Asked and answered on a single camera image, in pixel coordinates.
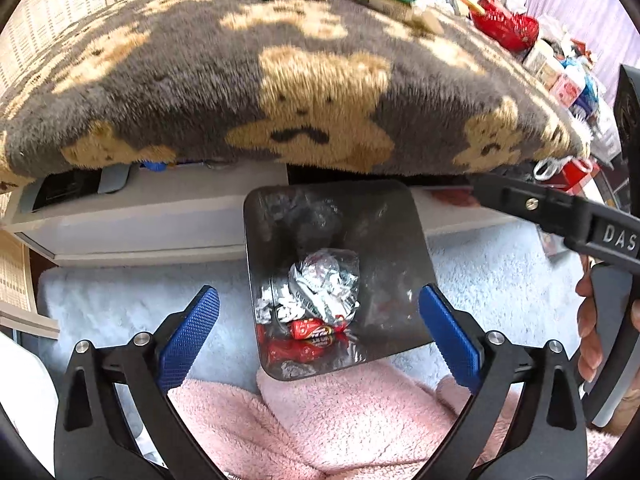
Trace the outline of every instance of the silver bolt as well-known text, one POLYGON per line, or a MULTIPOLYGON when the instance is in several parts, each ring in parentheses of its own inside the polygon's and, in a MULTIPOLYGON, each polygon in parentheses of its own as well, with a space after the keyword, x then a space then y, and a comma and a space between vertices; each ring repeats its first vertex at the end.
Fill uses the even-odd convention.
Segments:
POLYGON ((527 210, 529 210, 529 211, 535 211, 536 209, 538 209, 538 204, 539 203, 540 202, 538 202, 537 198, 529 198, 529 200, 527 200, 524 203, 524 207, 526 207, 527 210))
POLYGON ((549 341, 549 349, 554 354, 559 354, 563 350, 562 343, 559 341, 556 341, 555 339, 552 339, 551 341, 549 341))
POLYGON ((504 343, 504 334, 497 330, 491 330, 491 332, 486 335, 486 338, 489 340, 489 343, 493 343, 494 345, 501 345, 504 343))
POLYGON ((149 341, 151 341, 151 336, 149 335, 149 332, 140 332, 140 333, 137 333, 135 336, 133 336, 133 344, 135 346, 144 346, 149 341))
POLYGON ((89 342, 82 340, 76 344, 76 352, 79 354, 84 354, 89 349, 89 342))

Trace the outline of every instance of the black trash can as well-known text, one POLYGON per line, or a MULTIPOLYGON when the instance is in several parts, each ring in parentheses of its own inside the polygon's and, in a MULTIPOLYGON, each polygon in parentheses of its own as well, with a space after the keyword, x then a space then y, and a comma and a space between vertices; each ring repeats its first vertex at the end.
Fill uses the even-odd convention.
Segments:
POLYGON ((244 202, 244 228, 254 319, 264 291, 285 282, 292 264, 308 254, 346 249, 360 261, 360 306, 345 332, 294 340, 275 315, 265 324, 256 319, 260 362, 271 377, 311 377, 432 341, 417 300, 435 275, 404 184, 377 180, 255 189, 244 202))

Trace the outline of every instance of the blue gripper pad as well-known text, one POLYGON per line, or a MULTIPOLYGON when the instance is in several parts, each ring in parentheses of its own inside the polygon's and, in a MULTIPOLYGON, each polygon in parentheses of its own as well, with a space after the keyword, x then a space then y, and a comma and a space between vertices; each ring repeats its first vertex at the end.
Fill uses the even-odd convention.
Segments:
POLYGON ((185 316, 158 359, 156 384, 163 393, 182 384, 204 341, 218 320, 220 299, 215 288, 199 293, 196 305, 185 316))
POLYGON ((449 302, 436 286, 426 285, 418 297, 418 310, 456 382, 476 394, 482 382, 481 357, 453 317, 449 302))

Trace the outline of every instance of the fuzzy blanket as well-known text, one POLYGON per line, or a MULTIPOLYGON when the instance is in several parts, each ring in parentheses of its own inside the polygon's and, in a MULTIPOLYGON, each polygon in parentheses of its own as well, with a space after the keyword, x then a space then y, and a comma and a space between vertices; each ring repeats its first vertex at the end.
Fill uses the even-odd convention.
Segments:
POLYGON ((0 102, 0 188, 138 160, 459 174, 587 155, 505 50, 353 0, 123 0, 77 22, 0 102))
MULTIPOLYGON (((262 397, 187 380, 169 393, 216 465, 242 480, 409 480, 435 452, 469 392, 435 391, 384 361, 284 383, 258 371, 262 397)), ((496 457, 516 409, 511 392, 479 462, 496 457)), ((589 473, 616 438, 588 430, 589 473)))

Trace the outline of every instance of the black mustache print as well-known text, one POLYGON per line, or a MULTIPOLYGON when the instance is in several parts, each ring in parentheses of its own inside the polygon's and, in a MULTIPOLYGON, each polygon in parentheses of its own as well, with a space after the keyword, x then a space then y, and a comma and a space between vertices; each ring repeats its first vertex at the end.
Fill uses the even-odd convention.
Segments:
POLYGON ((271 134, 271 139, 275 142, 289 142, 294 139, 296 136, 304 134, 309 137, 316 144, 328 144, 329 143, 329 135, 324 133, 322 130, 318 130, 317 128, 313 128, 311 126, 305 126, 304 128, 288 128, 286 130, 278 130, 277 132, 273 132, 271 134))

